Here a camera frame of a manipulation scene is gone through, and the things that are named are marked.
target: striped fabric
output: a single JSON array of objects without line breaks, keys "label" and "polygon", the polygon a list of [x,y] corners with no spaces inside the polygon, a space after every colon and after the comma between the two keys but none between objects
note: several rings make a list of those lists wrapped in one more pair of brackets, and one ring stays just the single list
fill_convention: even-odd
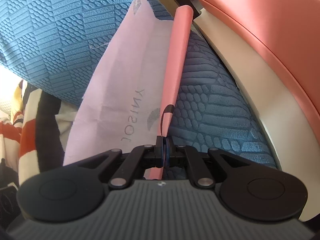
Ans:
[{"label": "striped fabric", "polygon": [[[7,167],[19,173],[17,185],[62,166],[77,111],[74,105],[29,84],[23,101],[24,114],[17,112],[13,123],[0,119],[0,157]],[[5,180],[13,182],[14,176]]]},{"label": "striped fabric", "polygon": [[24,122],[19,150],[19,184],[61,167],[77,108],[28,85],[24,95]]},{"label": "striped fabric", "polygon": [[15,172],[18,172],[22,122],[23,113],[20,111],[14,115],[13,124],[6,117],[0,118],[0,158]]}]

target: grey logo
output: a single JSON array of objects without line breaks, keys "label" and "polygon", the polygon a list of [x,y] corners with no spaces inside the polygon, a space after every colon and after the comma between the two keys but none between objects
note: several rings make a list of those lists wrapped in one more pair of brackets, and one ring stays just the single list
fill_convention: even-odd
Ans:
[{"label": "grey logo", "polygon": [[152,112],[150,113],[150,115],[147,119],[148,131],[151,130],[152,125],[159,119],[159,116],[160,116],[160,108],[152,110]]},{"label": "grey logo", "polygon": [[167,185],[164,181],[160,181],[160,182],[158,182],[157,184],[158,184],[158,186],[160,186],[160,187],[163,187],[163,186]]}]

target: blue embossed fabric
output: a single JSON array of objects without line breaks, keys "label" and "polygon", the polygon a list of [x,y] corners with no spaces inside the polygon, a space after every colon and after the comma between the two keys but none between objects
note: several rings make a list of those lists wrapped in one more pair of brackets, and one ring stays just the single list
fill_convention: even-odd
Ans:
[{"label": "blue embossed fabric", "polygon": [[[159,19],[172,19],[148,0]],[[80,105],[132,0],[0,0],[0,65]]]},{"label": "blue embossed fabric", "polygon": [[208,44],[190,34],[169,134],[201,152],[216,147],[266,166],[275,161],[234,80]]},{"label": "blue embossed fabric", "polygon": [[[157,0],[148,1],[157,18],[172,19]],[[0,64],[49,94],[79,105],[131,2],[0,0]],[[176,144],[203,152],[217,147],[275,167],[236,84],[195,33],[189,38],[169,134]]]}]

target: black fabric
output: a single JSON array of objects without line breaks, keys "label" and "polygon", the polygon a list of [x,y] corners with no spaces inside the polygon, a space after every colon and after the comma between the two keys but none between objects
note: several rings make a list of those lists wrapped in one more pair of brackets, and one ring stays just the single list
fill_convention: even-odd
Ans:
[{"label": "black fabric", "polygon": [[42,91],[36,114],[36,150],[40,172],[63,165],[64,150],[55,119],[60,106],[61,99]]},{"label": "black fabric", "polygon": [[14,183],[19,186],[18,173],[5,165],[5,159],[1,159],[0,163],[0,188],[7,187],[8,184]]},{"label": "black fabric", "polygon": [[37,89],[38,89],[37,87],[30,85],[29,83],[27,84],[26,91],[24,92],[23,99],[22,99],[24,109],[26,109],[26,104],[29,100],[30,93]]},{"label": "black fabric", "polygon": [[18,123],[18,122],[23,123],[23,119],[17,119],[17,120],[15,120],[14,123],[13,123],[13,125],[15,125],[15,124]]},{"label": "black fabric", "polygon": [[320,240],[320,231],[310,240]]},{"label": "black fabric", "polygon": [[6,229],[21,213],[16,194],[17,189],[14,186],[0,189],[0,227],[3,229]]}]

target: pink handle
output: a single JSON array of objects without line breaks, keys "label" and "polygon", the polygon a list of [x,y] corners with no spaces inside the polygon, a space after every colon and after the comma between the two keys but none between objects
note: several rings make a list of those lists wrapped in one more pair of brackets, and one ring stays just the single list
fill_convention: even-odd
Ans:
[{"label": "pink handle", "polygon": [[[174,17],[169,44],[167,68],[164,76],[164,86],[160,108],[160,119],[164,109],[168,105],[175,105],[178,89],[186,57],[190,29],[192,24],[193,10],[188,5],[177,8]],[[165,113],[162,123],[162,136],[168,134],[169,125],[173,113]],[[161,135],[161,122],[158,125],[158,135]]]}]

